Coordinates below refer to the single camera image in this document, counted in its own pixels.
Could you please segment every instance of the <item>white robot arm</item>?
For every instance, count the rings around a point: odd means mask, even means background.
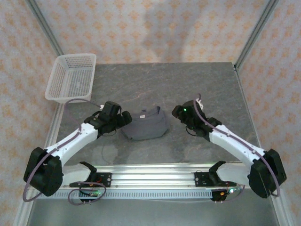
[[[273,195],[275,190],[279,195],[279,185],[286,180],[279,154],[273,149],[267,152],[248,143],[217,119],[206,118],[202,109],[199,98],[176,106],[172,114],[186,125],[186,129],[193,130],[196,136],[224,148],[241,160],[244,166],[219,161],[210,168],[208,175],[199,173],[199,176],[208,177],[215,186],[224,185],[226,181],[249,185],[262,198]]]

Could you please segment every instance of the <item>black joint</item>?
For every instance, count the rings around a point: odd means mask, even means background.
[[[120,105],[107,101],[102,111],[95,112],[92,116],[86,118],[84,123],[94,126],[98,130],[97,138],[99,138],[103,134],[116,131],[132,121],[129,112],[125,111],[121,114],[119,111],[121,111]]]
[[[46,150],[40,147],[32,151],[24,174],[25,182],[27,182],[33,169],[46,154]],[[50,155],[33,175],[30,185],[45,196],[51,196],[60,188],[62,182],[62,162],[58,156],[54,157]]]
[[[205,113],[202,111],[199,105],[197,105],[197,110],[199,114],[202,116],[204,120],[212,124],[213,126],[221,125],[222,123],[215,118],[207,119]],[[207,141],[209,139],[209,133],[213,131],[213,129],[206,125],[203,120],[201,120],[194,108],[193,100],[187,101],[183,105],[177,105],[173,111],[172,115],[179,119],[181,123],[185,124],[187,129],[193,130],[198,137],[203,137]]]
[[[279,185],[283,184],[287,177],[278,152],[270,149],[263,157],[272,168]],[[253,162],[248,175],[250,188],[261,198],[268,198],[276,190],[276,184],[261,159]]]

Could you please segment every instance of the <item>gray cloth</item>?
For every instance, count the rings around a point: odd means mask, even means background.
[[[132,140],[146,140],[161,137],[167,131],[167,121],[164,111],[155,107],[150,111],[142,110],[140,113],[131,113],[132,122],[122,131]]]

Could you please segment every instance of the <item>metal frame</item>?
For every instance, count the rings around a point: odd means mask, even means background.
[[[53,50],[55,53],[60,56],[64,55],[64,52],[62,51],[60,45],[58,44],[54,34],[52,33],[46,19],[44,18],[37,2],[35,0],[25,0],[27,4],[29,5],[29,8],[32,10],[32,13],[37,18],[43,32],[45,33],[46,37],[48,38]]]
[[[232,163],[244,166],[240,162]],[[196,187],[194,173],[208,172],[210,164],[143,164],[143,165],[113,165],[96,167],[97,172],[110,172],[108,178],[110,187],[107,197],[115,199],[208,199],[212,198],[212,190],[226,187]],[[41,199],[65,199],[73,188],[61,187],[54,195]]]
[[[234,64],[234,70],[236,72],[236,76],[238,78],[238,82],[244,97],[245,104],[247,106],[248,114],[251,116],[249,107],[247,105],[244,92],[239,80],[238,76],[238,70],[242,66],[247,54],[250,52],[250,49],[252,48],[253,44],[255,43],[257,37],[259,36],[260,32],[262,31],[264,25],[266,24],[269,16],[273,12],[276,4],[278,3],[279,0],[270,0],[269,3],[267,4],[260,20],[258,21],[257,25],[255,26],[250,38],[248,39],[247,43],[245,44],[245,47],[243,48],[237,62]],[[39,9],[37,3],[35,0],[26,0],[28,3],[29,7],[31,8],[33,14],[36,16],[43,32],[47,36],[52,48],[56,52],[58,56],[63,55],[63,51],[60,48],[54,34],[52,33],[50,27],[48,26],[41,10]],[[53,121],[51,123],[51,128],[49,129],[48,137],[45,143],[46,146],[50,146],[56,142],[57,134],[59,131],[61,119],[63,115],[63,105],[58,104],[56,107],[55,115],[53,117]],[[254,127],[254,124],[252,122],[252,126],[254,131],[256,132],[256,136],[258,138],[257,131]],[[196,171],[202,170],[206,171],[208,168],[212,166],[212,164],[161,164],[161,165],[135,165],[135,166],[130,166],[130,165],[116,165],[116,166],[104,166],[104,167],[98,167],[98,170],[110,170],[116,173],[116,181],[119,181],[120,187],[117,184],[113,184],[112,186],[115,186],[115,189],[118,188],[128,188],[128,189],[134,189],[133,186],[129,185],[128,182],[131,180],[131,183],[133,183],[136,179],[139,179],[141,184],[136,184],[135,187],[140,189],[142,187],[145,187],[147,183],[149,183],[150,180],[154,180],[155,177],[159,176],[160,178],[156,178],[156,185],[154,186],[156,189],[163,189],[164,187],[172,187],[175,189],[176,187],[178,188],[185,188],[187,190],[190,190],[194,185],[194,182],[192,182],[191,178],[191,171]],[[169,183],[166,185],[163,183],[163,179],[166,179],[166,176],[170,176],[170,174],[178,175],[177,178],[173,178],[169,180]],[[185,180],[185,183],[177,185],[175,182],[179,180]],[[28,195],[34,195],[34,190],[29,191]],[[286,198],[282,195],[280,199],[272,197],[274,208],[277,214],[277,218],[279,220],[279,223],[284,226],[293,226],[293,218],[291,214],[288,212],[287,208],[287,203],[286,203]],[[26,225],[28,222],[29,214],[32,209],[32,202],[20,202],[16,218],[14,220],[13,225],[14,226],[23,226]]]
[[[275,8],[275,6],[277,5],[278,2],[279,2],[279,0],[270,0],[268,2],[268,4],[267,4],[266,8],[264,9],[259,21],[257,22],[256,26],[254,27],[254,29],[251,33],[251,36],[249,37],[249,39],[246,42],[241,54],[239,55],[239,57],[237,59],[237,62],[234,64],[234,66],[237,70],[239,70],[240,67],[242,66],[246,56],[250,52],[253,44],[256,42],[260,32],[263,30],[266,22],[269,19],[269,16],[274,11],[274,8]]]
[[[96,199],[97,196],[88,196],[81,194],[80,192],[72,192],[72,189],[60,189],[56,193],[54,193],[52,196],[47,197],[45,195],[40,195],[38,199],[67,199],[68,196],[70,196],[72,199]],[[181,190],[181,189],[169,189],[169,190],[127,190],[127,189],[108,189],[107,192],[104,194],[102,199],[140,199],[140,200],[149,200],[149,199],[156,199],[156,200],[162,200],[162,199],[181,199],[182,202],[183,199],[194,199],[197,200],[196,202],[200,202],[201,199],[206,199],[207,202],[211,202],[212,198],[212,191],[206,190],[206,189],[191,189],[189,191],[187,190]]]

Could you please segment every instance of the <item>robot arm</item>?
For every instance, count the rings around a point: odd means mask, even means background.
[[[86,162],[76,166],[64,166],[65,163],[81,148],[98,139],[105,133],[115,131],[132,121],[129,112],[119,113],[120,105],[108,101],[102,111],[94,113],[85,119],[80,128],[60,142],[45,150],[37,147],[30,155],[24,181],[32,176],[29,184],[46,196],[53,195],[62,185],[76,181],[92,179],[96,169]],[[41,159],[48,157],[41,164]]]
[[[267,152],[246,142],[215,118],[206,118],[200,99],[195,103],[198,105],[194,106],[191,100],[176,106],[172,115],[197,136],[224,148],[245,165],[241,167],[219,161],[209,170],[212,182],[216,186],[226,181],[249,185],[260,197],[269,197],[276,190],[276,183],[280,185],[286,180],[279,154],[273,149]]]

